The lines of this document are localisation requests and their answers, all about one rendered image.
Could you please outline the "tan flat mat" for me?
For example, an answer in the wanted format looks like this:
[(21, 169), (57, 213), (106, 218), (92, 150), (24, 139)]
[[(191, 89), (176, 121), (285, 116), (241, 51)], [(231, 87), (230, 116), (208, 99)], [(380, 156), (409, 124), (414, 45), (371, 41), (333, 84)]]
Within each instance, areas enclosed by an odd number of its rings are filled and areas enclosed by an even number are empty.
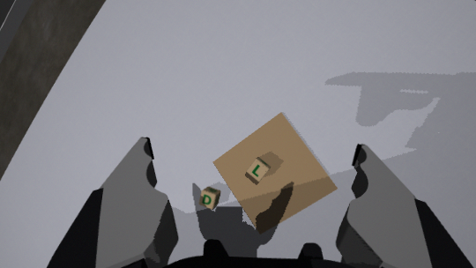
[[(260, 182), (257, 157), (271, 166)], [(213, 164), (259, 234), (338, 189), (281, 112)]]

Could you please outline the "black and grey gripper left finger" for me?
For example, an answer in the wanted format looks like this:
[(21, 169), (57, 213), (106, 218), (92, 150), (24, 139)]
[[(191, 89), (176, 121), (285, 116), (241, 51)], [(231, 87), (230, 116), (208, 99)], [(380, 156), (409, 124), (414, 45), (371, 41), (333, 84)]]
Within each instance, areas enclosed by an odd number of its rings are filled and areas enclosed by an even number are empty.
[(178, 243), (157, 178), (150, 138), (141, 137), (93, 190), (47, 268), (162, 268)]

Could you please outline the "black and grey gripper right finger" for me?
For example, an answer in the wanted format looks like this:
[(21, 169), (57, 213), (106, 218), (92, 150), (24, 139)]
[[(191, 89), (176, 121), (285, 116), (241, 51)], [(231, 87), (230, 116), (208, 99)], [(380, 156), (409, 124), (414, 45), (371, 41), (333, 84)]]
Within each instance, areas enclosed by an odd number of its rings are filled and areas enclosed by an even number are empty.
[(341, 263), (355, 268), (473, 268), (426, 202), (367, 145), (357, 145), (352, 166), (356, 199), (338, 230)]

